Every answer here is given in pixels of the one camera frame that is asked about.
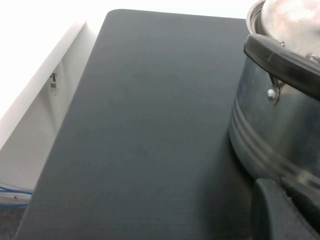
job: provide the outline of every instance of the pot handle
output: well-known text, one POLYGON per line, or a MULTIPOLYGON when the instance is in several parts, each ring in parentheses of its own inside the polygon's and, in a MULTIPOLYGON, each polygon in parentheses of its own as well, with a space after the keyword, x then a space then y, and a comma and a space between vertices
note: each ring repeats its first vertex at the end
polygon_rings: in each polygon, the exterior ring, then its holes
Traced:
POLYGON ((245 40, 244 53, 277 79, 320 100, 320 65, 289 51, 271 37, 255 33, 245 40))

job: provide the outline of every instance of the cooking pot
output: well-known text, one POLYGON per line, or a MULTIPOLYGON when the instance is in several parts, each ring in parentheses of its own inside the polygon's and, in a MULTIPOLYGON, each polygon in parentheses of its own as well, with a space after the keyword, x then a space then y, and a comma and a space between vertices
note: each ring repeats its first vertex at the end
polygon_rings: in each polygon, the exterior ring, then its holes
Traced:
POLYGON ((231 112, 231 143, 254 178, 286 177, 320 193, 320 58, 311 46, 319 35, 307 47, 300 39, 287 47, 266 27, 272 17, 263 16, 264 3, 247 17, 251 34, 231 112))

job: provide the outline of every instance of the countertop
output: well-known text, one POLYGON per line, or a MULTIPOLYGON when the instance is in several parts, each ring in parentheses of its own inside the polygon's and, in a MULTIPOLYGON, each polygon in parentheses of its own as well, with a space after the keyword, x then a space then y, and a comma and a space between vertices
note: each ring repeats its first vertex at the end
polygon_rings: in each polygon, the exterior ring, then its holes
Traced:
POLYGON ((16 239, 248 239, 245 20, 108 13, 16 239))

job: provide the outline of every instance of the metal pot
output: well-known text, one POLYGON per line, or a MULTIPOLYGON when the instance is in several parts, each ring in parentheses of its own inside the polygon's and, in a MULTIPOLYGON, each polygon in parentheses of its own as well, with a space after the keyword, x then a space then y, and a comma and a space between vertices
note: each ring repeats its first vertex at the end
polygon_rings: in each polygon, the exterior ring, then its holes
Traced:
POLYGON ((320 56, 320 0, 259 0, 249 10, 246 25, 302 56, 320 56))
POLYGON ((247 18, 251 35, 231 112, 232 146, 254 178, 286 177, 320 193, 319 59, 266 36, 263 4, 247 18))

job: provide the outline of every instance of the pot lid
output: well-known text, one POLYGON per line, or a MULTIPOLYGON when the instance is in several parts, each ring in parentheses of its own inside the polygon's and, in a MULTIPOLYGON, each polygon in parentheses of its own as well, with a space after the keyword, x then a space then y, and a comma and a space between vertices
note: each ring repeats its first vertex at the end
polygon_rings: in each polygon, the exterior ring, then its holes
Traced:
POLYGON ((320 0, 266 0, 261 24, 292 52, 320 60, 320 0))

